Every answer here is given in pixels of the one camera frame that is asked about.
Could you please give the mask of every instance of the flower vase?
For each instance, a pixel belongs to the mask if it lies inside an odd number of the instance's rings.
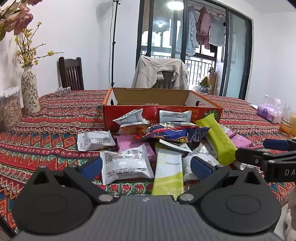
[[[40,111],[36,75],[32,72],[32,65],[25,66],[21,79],[22,101],[27,114]]]

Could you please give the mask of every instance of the yellow-green snack bar wrapper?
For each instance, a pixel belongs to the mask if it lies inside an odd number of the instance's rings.
[[[197,120],[195,124],[199,127],[205,126],[211,128],[205,137],[213,145],[213,149],[218,157],[217,161],[220,164],[227,166],[235,161],[235,151],[237,148],[215,120],[214,114],[210,114],[201,120]]]
[[[152,195],[172,195],[174,200],[184,192],[182,155],[179,152],[163,149],[156,143],[157,163]]]

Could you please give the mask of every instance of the wooden chair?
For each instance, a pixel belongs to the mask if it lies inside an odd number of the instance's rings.
[[[59,73],[62,87],[71,87],[71,90],[84,90],[81,58],[59,58]]]
[[[174,82],[171,82],[174,72],[172,71],[162,71],[164,80],[157,80],[153,85],[153,88],[157,89],[172,89]]]

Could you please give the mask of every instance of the dining table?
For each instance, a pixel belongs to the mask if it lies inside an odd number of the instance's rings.
[[[50,170],[62,170],[71,164],[83,165],[100,155],[99,151],[78,151],[77,134],[105,130],[102,103],[106,94],[107,90],[83,90],[62,96],[44,95],[39,98],[38,113],[25,116],[11,130],[0,133],[0,214],[13,232],[18,232],[11,213],[13,201],[36,168],[42,165]],[[287,139],[280,133],[279,124],[258,116],[247,101],[206,97],[223,107],[220,124],[251,140],[251,148],[275,153],[263,148],[263,140]],[[153,179],[121,180],[103,185],[98,175],[93,183],[114,196],[151,195],[153,188]],[[196,183],[185,182],[184,189]],[[293,182],[268,185],[282,205],[295,187]]]

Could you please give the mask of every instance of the metal rivet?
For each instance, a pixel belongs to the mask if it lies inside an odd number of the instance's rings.
[[[113,196],[110,194],[102,194],[99,196],[99,200],[102,202],[111,202],[113,200]]]
[[[190,202],[194,199],[194,196],[189,193],[183,193],[179,196],[179,198],[184,202]]]

